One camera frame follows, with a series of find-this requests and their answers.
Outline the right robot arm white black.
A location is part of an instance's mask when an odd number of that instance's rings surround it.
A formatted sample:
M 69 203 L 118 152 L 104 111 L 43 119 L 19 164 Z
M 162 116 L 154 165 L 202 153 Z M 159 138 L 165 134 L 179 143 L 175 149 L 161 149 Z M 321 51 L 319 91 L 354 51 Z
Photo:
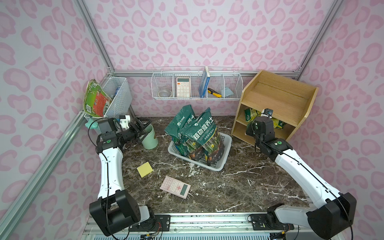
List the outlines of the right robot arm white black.
M 352 229 L 357 200 L 341 193 L 310 168 L 285 140 L 275 136 L 274 123 L 266 115 L 248 124 L 246 135 L 255 139 L 255 147 L 282 167 L 307 193 L 313 207 L 274 205 L 268 209 L 269 224 L 275 222 L 312 229 L 320 238 L 330 240 L 346 229 Z

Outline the small yellow green bag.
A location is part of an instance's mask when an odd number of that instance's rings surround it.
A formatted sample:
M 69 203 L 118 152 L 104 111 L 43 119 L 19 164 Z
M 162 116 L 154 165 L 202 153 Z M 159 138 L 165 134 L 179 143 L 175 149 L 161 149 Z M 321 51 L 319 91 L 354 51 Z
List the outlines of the small yellow green bag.
M 247 123 L 253 121 L 256 117 L 259 117 L 261 115 L 260 111 L 257 111 L 252 108 L 245 109 L 244 112 L 245 112 L 245 120 Z
M 278 120 L 278 119 L 275 119 L 275 118 L 272 118 L 272 121 L 273 121 L 275 129 L 283 129 L 286 125 L 285 122 Z

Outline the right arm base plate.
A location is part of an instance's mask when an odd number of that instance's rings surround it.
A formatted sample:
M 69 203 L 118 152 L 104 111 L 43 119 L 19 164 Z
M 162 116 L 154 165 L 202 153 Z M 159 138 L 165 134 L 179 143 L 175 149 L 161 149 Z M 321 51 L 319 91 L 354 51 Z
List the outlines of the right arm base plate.
M 251 214 L 247 220 L 252 223 L 254 231 L 290 231 L 295 229 L 292 224 L 281 223 L 273 213 Z

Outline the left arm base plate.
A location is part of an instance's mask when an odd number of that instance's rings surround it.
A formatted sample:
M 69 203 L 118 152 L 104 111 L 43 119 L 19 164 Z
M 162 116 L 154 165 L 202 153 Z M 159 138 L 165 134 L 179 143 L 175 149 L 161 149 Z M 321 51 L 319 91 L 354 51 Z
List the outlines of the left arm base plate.
M 141 222 L 138 225 L 131 226 L 130 232 L 169 232 L 171 224 L 171 215 L 154 215 L 150 219 Z

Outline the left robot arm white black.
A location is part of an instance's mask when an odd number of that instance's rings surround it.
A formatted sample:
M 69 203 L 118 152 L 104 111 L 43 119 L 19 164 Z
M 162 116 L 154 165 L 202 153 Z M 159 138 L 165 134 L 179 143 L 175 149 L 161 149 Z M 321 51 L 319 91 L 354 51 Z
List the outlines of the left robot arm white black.
M 93 143 L 98 154 L 102 178 L 97 200 L 90 203 L 90 214 L 106 237 L 151 219 L 148 206 L 139 206 L 126 191 L 123 181 L 123 148 L 127 143 L 140 143 L 147 136 L 151 120 L 134 118 L 123 130 L 114 118 L 99 118 L 101 134 Z

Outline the dark green soil bag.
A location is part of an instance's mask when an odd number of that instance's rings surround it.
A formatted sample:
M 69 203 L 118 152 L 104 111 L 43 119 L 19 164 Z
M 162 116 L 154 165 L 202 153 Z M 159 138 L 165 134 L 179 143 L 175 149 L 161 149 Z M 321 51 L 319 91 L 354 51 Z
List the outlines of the dark green soil bag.
M 165 132 L 171 136 L 180 155 L 186 157 L 189 154 L 188 148 L 182 140 L 181 129 L 195 118 L 195 113 L 191 105 L 183 106 L 177 115 L 165 128 Z
M 223 156 L 225 145 L 212 117 L 211 109 L 207 108 L 196 119 L 181 129 L 181 135 L 187 138 L 186 143 L 202 147 L 206 165 L 216 164 Z

